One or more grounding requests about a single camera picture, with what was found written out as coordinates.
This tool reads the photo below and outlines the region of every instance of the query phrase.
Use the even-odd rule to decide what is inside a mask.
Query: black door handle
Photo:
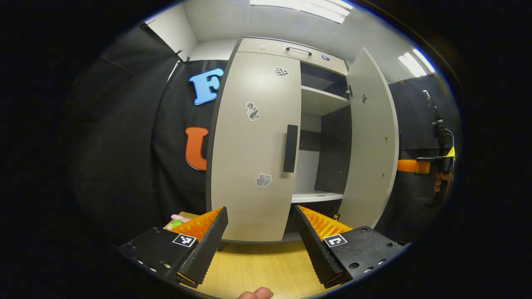
[[[296,166],[298,127],[289,124],[286,128],[285,165],[283,172],[294,172]]]
[[[299,48],[293,48],[293,47],[286,47],[286,50],[290,50],[290,49],[294,49],[294,50],[299,50],[299,51],[307,52],[307,53],[309,54],[309,56],[312,55],[312,53],[310,53],[310,52],[307,51],[307,50],[303,50],[303,49],[299,49]]]

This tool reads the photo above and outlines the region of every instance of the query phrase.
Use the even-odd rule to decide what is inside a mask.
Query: cabinet door
[[[346,76],[351,85],[351,163],[339,212],[352,228],[375,227],[388,202],[397,171],[397,115],[386,80],[362,48]]]
[[[252,121],[254,107],[259,118]],[[295,171],[283,172],[287,126],[299,128],[300,122],[299,60],[236,53],[220,99],[211,173],[207,174],[211,208],[227,207],[229,224],[223,239],[282,239],[296,175]],[[293,141],[298,146],[299,133]],[[257,185],[261,174],[259,185],[268,182],[264,175],[271,177],[266,187]]]

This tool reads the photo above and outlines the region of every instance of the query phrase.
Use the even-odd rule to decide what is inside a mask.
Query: cabinet
[[[312,55],[286,50],[292,46]],[[398,129],[388,86],[368,51],[362,48],[348,71],[344,60],[317,49],[242,38],[229,65],[215,100],[207,156],[207,209],[228,209],[222,239],[279,242],[298,203],[323,206],[327,213],[339,210],[351,227],[374,227],[395,179]],[[301,132],[301,113],[324,117],[348,106],[352,144],[345,158],[345,191],[294,194],[297,149],[301,136],[307,136]],[[289,126],[296,135],[288,134]],[[294,150],[295,155],[285,155]],[[293,172],[286,172],[287,163]]]

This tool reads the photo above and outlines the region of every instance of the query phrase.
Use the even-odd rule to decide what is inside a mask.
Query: ceiling light
[[[436,70],[433,68],[432,64],[425,58],[425,56],[418,50],[414,49],[412,52],[423,62],[423,64],[429,69],[431,73],[434,73]]]
[[[353,8],[341,0],[250,0],[253,6],[277,6],[311,13],[338,24]]]
[[[412,74],[416,77],[425,76],[427,73],[419,64],[419,62],[410,53],[405,53],[403,56],[398,57],[399,61],[407,67]]]

